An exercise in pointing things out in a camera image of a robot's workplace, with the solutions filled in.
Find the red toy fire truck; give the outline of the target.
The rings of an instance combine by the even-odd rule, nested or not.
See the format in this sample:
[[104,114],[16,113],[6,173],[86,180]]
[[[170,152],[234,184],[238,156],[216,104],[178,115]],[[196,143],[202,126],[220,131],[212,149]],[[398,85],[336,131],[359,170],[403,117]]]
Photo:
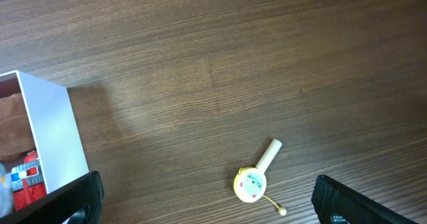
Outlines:
[[11,189],[16,211],[47,195],[38,153],[28,153],[21,165],[11,170]]

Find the brown plush capybara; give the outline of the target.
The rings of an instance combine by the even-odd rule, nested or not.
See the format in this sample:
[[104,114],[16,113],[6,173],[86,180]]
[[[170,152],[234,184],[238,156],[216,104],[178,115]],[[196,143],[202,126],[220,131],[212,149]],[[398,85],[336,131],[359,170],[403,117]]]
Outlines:
[[21,93],[1,99],[1,161],[15,161],[35,149]]

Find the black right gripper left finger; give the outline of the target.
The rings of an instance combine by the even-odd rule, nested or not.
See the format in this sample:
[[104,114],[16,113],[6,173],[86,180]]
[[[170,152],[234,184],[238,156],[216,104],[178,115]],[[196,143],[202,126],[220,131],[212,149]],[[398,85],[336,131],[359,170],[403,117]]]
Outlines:
[[98,224],[103,198],[100,174],[98,171],[91,171],[28,206],[2,217],[1,222]]

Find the white plush duck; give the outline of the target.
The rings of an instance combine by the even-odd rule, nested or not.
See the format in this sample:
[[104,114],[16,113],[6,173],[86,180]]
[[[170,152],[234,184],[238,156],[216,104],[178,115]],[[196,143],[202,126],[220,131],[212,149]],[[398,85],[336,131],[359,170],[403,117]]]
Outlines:
[[4,217],[14,210],[13,191],[11,184],[11,174],[1,163],[1,217]]

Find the yellow toy rattle drum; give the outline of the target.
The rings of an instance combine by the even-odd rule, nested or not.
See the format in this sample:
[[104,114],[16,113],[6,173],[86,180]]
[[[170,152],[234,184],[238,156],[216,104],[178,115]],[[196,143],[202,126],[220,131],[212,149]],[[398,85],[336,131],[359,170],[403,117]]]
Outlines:
[[266,192],[267,179],[265,172],[282,147],[282,142],[273,139],[254,167],[242,167],[239,169],[233,184],[234,193],[244,203],[254,203],[261,198],[267,199],[278,211],[285,216],[287,209],[268,197]]

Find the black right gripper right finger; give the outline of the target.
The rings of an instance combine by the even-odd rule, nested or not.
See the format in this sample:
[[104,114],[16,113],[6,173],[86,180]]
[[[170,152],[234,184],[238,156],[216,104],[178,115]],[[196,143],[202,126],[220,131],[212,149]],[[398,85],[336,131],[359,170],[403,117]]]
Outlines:
[[319,175],[311,198],[321,224],[416,224],[327,175]]

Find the white box pink interior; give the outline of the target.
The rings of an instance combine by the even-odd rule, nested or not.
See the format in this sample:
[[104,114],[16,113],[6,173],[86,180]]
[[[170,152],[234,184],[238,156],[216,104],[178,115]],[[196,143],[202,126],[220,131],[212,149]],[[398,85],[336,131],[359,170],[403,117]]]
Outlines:
[[67,88],[14,70],[1,96],[21,92],[48,193],[89,173]]

